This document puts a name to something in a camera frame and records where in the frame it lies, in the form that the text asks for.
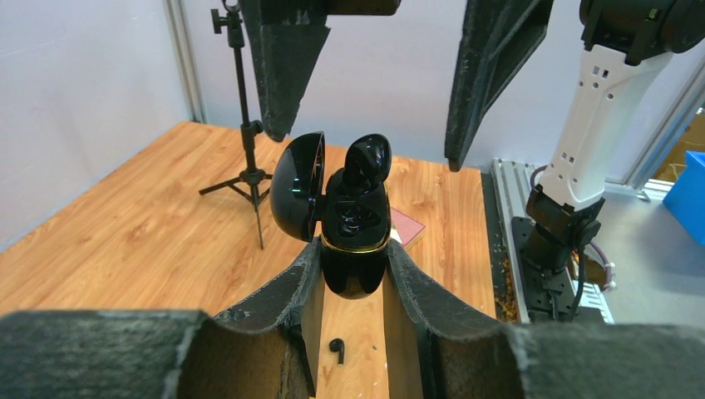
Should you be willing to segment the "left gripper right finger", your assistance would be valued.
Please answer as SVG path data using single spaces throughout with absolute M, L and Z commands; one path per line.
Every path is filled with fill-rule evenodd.
M 701 398 L 704 331 L 678 325 L 503 323 L 392 241 L 382 281 L 392 398 Z

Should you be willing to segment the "black earbud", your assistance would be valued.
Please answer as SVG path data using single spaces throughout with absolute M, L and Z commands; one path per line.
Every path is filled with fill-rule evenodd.
M 328 348 L 331 352 L 337 354 L 337 365 L 342 366 L 345 360 L 345 342 L 341 338 L 336 337 L 328 343 Z
M 348 148 L 343 183 L 351 195 L 361 195 L 383 183 L 390 173 L 391 165 L 391 145 L 386 136 L 365 135 Z

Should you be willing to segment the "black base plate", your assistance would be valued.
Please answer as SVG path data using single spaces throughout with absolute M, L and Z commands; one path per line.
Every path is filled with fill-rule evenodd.
M 530 184 L 534 167 L 493 160 L 498 220 L 522 323 L 613 323 L 596 285 L 586 282 L 585 250 L 596 236 L 604 201 L 574 212 L 552 205 Z

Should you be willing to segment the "blue plastic bin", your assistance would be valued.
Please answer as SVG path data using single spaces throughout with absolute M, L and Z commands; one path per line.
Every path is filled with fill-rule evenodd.
M 663 204 L 688 234 L 704 245 L 704 153 L 685 152 L 686 167 Z

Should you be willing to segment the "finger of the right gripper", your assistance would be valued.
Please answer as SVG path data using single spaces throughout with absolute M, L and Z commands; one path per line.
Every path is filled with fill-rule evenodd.
M 451 87 L 444 156 L 457 172 L 486 112 L 545 39 L 550 0 L 466 3 Z
M 386 17 L 400 5 L 399 1 L 241 1 L 264 133 L 277 142 L 291 133 L 330 33 L 329 16 Z

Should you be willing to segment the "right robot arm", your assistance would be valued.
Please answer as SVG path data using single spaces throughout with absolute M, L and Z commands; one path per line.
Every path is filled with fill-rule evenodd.
M 391 16 L 397 1 L 241 1 L 262 119 L 272 140 L 289 134 L 329 34 L 330 16 Z M 549 1 L 469 1 L 446 122 L 445 157 L 464 163 L 487 109 L 545 37 Z M 608 160 L 657 75 L 704 38 L 701 1 L 583 1 L 579 80 L 550 162 L 532 185 L 530 227 L 514 237 L 532 321 L 570 321 L 583 287 L 559 288 L 570 256 L 598 232 Z

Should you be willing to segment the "red playing card box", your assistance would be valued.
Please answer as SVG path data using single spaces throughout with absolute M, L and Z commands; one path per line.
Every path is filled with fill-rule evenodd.
M 426 226 L 398 209 L 391 208 L 391 220 L 390 237 L 405 250 L 412 248 L 424 236 Z

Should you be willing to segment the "black tripod stand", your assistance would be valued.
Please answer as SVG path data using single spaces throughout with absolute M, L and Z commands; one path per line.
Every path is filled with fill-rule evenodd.
M 230 188 L 236 194 L 246 199 L 254 208 L 257 221 L 259 247 L 264 249 L 264 238 L 259 214 L 260 204 L 268 197 L 269 189 L 260 191 L 259 185 L 265 180 L 271 180 L 273 176 L 265 170 L 260 169 L 255 159 L 255 137 L 264 132 L 261 121 L 251 120 L 249 117 L 249 105 L 247 100 L 246 82 L 244 78 L 244 61 L 242 49 L 245 45 L 243 20 L 240 17 L 239 4 L 229 5 L 222 1 L 222 8 L 225 15 L 221 16 L 219 9 L 210 10 L 214 34 L 221 34 L 223 29 L 227 33 L 227 42 L 234 55 L 235 75 L 239 93 L 239 107 L 242 117 L 240 124 L 240 137 L 244 150 L 246 167 L 239 172 L 237 177 L 222 181 L 218 184 L 199 190 L 199 195 L 207 195 L 217 190 Z

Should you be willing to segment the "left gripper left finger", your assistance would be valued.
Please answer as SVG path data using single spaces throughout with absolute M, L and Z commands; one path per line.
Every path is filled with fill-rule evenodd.
M 319 240 L 215 316 L 21 311 L 1 319 L 4 398 L 310 398 L 324 284 Z

